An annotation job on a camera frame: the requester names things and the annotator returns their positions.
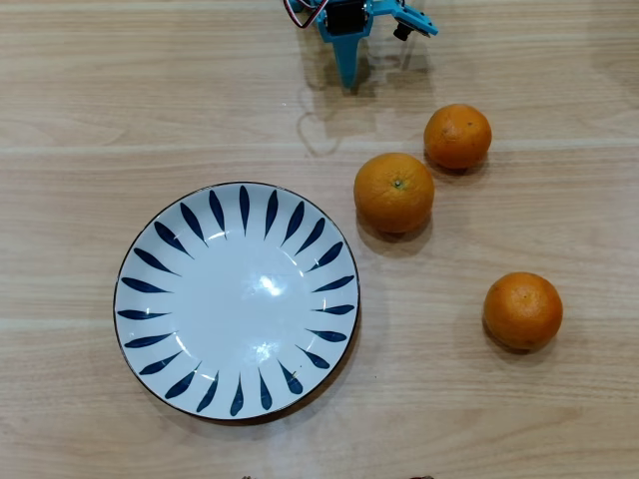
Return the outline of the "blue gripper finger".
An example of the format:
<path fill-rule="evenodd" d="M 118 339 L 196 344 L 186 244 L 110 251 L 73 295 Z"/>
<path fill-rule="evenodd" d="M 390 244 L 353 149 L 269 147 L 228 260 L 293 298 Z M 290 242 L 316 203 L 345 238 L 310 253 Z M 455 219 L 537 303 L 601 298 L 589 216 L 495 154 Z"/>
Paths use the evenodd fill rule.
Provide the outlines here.
<path fill-rule="evenodd" d="M 351 89 L 356 80 L 356 42 L 335 41 L 333 51 L 342 85 Z"/>
<path fill-rule="evenodd" d="M 368 79 L 368 41 L 360 40 L 357 49 L 357 72 L 352 89 L 359 91 Z"/>

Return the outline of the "blue gripper body black servo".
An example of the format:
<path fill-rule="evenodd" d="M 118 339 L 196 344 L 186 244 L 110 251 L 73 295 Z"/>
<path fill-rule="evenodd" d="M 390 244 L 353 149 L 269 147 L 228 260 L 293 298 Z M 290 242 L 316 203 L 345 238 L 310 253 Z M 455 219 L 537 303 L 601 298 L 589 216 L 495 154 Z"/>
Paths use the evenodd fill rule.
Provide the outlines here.
<path fill-rule="evenodd" d="M 316 18 L 316 25 L 326 42 L 347 36 L 362 38 L 369 35 L 375 16 L 388 15 L 394 8 L 393 0 L 328 1 Z"/>

